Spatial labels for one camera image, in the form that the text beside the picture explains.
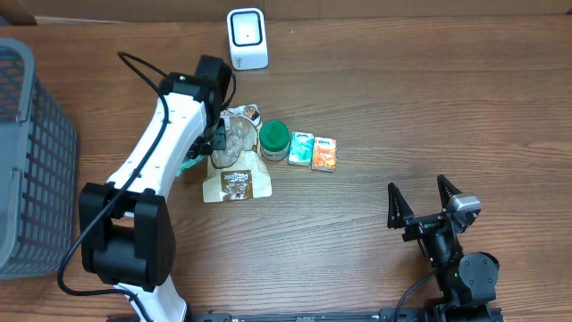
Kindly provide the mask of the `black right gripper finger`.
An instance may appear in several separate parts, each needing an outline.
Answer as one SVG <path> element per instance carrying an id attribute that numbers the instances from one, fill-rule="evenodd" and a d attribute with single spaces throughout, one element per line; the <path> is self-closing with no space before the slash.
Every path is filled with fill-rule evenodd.
<path id="1" fill-rule="evenodd" d="M 388 198 L 387 226 L 393 229 L 404 228 L 415 214 L 393 182 L 388 184 Z"/>
<path id="2" fill-rule="evenodd" d="M 446 208 L 450 202 L 450 199 L 461 193 L 455 185 L 453 185 L 444 174 L 440 174 L 437 177 L 437 185 L 440 193 L 441 204 L 443 208 Z"/>

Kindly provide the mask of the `teal snack packet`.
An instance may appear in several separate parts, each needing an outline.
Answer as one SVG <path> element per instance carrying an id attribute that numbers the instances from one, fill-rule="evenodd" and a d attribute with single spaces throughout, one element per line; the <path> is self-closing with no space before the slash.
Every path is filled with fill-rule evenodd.
<path id="1" fill-rule="evenodd" d="M 183 171 L 190 169 L 193 166 L 199 164 L 202 161 L 202 159 L 203 159 L 202 156 L 198 156 L 196 158 L 184 157 L 176 176 L 180 177 Z"/>

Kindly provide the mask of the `clear snack bag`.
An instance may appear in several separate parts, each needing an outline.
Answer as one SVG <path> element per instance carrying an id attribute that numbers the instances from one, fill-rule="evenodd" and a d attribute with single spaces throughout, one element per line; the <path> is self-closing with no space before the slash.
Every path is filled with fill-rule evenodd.
<path id="1" fill-rule="evenodd" d="M 207 159 L 203 201 L 270 197 L 272 182 L 260 152 L 258 134 L 263 123 L 257 105 L 231 107 L 222 111 L 221 120 L 226 148 Z"/>

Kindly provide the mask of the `green lid jar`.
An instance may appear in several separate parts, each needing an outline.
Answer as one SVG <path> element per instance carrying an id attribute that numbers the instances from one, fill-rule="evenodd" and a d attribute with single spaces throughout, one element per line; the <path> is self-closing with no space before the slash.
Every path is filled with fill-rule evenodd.
<path id="1" fill-rule="evenodd" d="M 268 160 L 283 160 L 290 149 L 290 132 L 287 126 L 276 120 L 265 123 L 259 131 L 261 154 Z"/>

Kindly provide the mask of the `teal Kleenex tissue pack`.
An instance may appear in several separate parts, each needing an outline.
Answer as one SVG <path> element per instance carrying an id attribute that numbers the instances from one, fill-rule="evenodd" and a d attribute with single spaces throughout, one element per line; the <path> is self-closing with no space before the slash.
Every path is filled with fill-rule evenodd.
<path id="1" fill-rule="evenodd" d="M 290 138 L 288 163 L 290 165 L 310 166 L 314 139 L 312 133 L 294 131 Z"/>

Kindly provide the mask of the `orange Kleenex tissue pack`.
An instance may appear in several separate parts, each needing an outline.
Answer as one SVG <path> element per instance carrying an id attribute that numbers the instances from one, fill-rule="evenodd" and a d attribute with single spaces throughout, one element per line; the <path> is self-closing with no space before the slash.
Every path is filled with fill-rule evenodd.
<path id="1" fill-rule="evenodd" d="M 336 139 L 315 137 L 311 168 L 317 171 L 334 172 L 337 164 Z"/>

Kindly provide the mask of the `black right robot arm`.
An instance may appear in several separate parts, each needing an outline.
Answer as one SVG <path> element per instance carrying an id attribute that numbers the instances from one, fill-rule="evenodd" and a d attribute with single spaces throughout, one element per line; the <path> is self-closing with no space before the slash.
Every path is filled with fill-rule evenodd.
<path id="1" fill-rule="evenodd" d="M 399 188 L 388 184 L 388 220 L 390 229 L 404 230 L 404 242 L 415 241 L 429 259 L 431 272 L 412 285 L 400 298 L 393 320 L 404 313 L 407 297 L 419 286 L 435 279 L 440 297 L 429 299 L 411 313 L 420 321 L 502 321 L 500 309 L 490 307 L 496 299 L 499 278 L 498 259 L 487 252 L 464 253 L 458 236 L 474 223 L 482 210 L 481 201 L 464 193 L 444 175 L 437 177 L 442 210 L 428 216 L 416 216 Z"/>

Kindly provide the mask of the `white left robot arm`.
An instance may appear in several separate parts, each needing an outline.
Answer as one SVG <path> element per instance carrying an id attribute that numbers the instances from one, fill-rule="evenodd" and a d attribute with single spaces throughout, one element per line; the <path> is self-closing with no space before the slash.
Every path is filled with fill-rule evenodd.
<path id="1" fill-rule="evenodd" d="M 152 89 L 154 115 L 138 144 L 105 183 L 80 192 L 82 266 L 121 294 L 138 321 L 190 321 L 189 304 L 171 278 L 176 240 L 167 199 L 181 165 L 226 147 L 221 113 L 236 91 L 223 59 L 202 55 L 191 75 L 164 74 Z"/>

